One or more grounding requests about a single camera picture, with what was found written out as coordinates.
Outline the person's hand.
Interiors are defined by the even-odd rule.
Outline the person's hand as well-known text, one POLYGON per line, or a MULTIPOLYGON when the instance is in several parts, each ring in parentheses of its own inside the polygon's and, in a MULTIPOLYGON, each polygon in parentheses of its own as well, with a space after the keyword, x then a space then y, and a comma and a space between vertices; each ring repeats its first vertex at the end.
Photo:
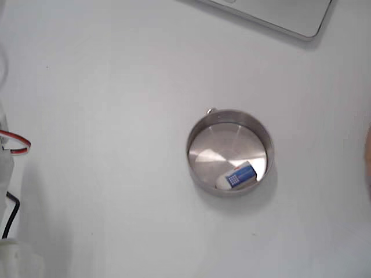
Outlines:
POLYGON ((365 140, 365 177, 368 187, 370 187, 371 179, 371 127, 368 128, 368 132, 365 140))

